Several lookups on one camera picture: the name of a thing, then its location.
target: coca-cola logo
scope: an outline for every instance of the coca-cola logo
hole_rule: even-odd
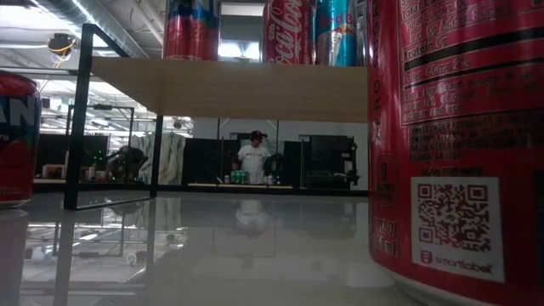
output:
[[[270,18],[275,23],[275,35],[269,36],[278,43],[275,50],[278,54],[269,63],[295,64],[293,60],[298,59],[300,52],[300,39],[295,40],[296,33],[303,29],[301,18],[303,16],[300,8],[303,0],[286,0],[284,8],[274,6],[274,0],[270,2]]]

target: ceiling duct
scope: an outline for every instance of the ceiling duct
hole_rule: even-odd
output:
[[[84,23],[97,25],[134,58],[149,58],[119,22],[98,0],[32,0],[40,9],[80,29]]]

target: glossy white floor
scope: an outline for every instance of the glossy white floor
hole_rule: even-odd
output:
[[[160,196],[0,212],[0,304],[421,305],[371,261],[364,198]]]

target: shelf unit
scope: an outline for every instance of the shelf unit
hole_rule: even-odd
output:
[[[120,57],[93,57],[94,35]],[[85,24],[65,183],[67,210],[89,208],[77,206],[77,195],[91,77],[99,77],[155,112],[155,135],[162,134],[164,116],[367,122],[364,67],[131,59],[96,25]],[[155,137],[151,184],[140,188],[148,189],[150,196],[98,207],[156,197],[161,141]]]

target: white t-shirt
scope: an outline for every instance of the white t-shirt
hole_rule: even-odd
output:
[[[249,182],[261,184],[264,181],[264,161],[270,157],[270,153],[263,146],[253,148],[246,145],[238,152],[241,161],[241,169],[249,173]]]

